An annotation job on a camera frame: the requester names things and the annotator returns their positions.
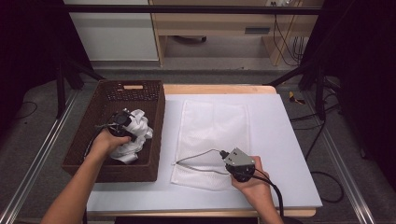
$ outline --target cabinet door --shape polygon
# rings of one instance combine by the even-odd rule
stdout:
[[[147,5],[147,0],[64,0],[66,4]],[[158,61],[149,13],[70,13],[91,61]]]

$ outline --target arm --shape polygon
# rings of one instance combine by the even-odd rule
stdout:
[[[256,169],[264,172],[262,169],[262,161],[260,157],[252,157],[256,162]],[[260,172],[255,172],[254,175],[264,177]],[[232,177],[232,184],[239,189],[247,198],[247,201],[259,213],[264,223],[279,224],[283,223],[282,218],[276,211],[274,202],[271,196],[270,186],[258,179],[251,178],[248,182],[240,183]]]
[[[130,137],[114,137],[104,129],[93,141],[90,154],[55,199],[41,223],[81,223],[85,206],[102,163],[109,153],[127,142]]]

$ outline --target person's left arm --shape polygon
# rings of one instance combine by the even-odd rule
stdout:
[[[90,154],[78,171],[55,199],[41,223],[81,223],[85,206],[96,177],[109,153],[131,141],[130,137],[115,137],[104,129],[95,138]]]

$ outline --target folded white cloth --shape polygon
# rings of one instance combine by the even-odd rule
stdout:
[[[216,150],[239,147],[248,153],[249,138],[246,105],[185,101],[171,182],[198,189],[232,189]]]
[[[138,159],[136,153],[142,150],[146,139],[152,138],[153,133],[152,129],[148,125],[148,119],[144,117],[144,111],[136,109],[132,111],[131,115],[132,116],[129,117],[131,119],[131,123],[128,127],[125,127],[125,130],[135,135],[136,139],[117,147],[117,149],[110,154],[112,159],[123,161],[126,164],[130,164]]]

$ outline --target basket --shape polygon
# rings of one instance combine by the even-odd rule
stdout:
[[[96,182],[153,182],[157,180],[165,110],[163,84],[159,80],[99,81],[64,158],[62,167],[67,173],[74,175],[83,163],[85,149],[96,132],[94,126],[106,123],[114,112],[124,108],[130,111],[143,110],[145,117],[148,118],[148,126],[153,129],[153,136],[137,153],[138,160],[131,164],[127,165],[107,158]]]

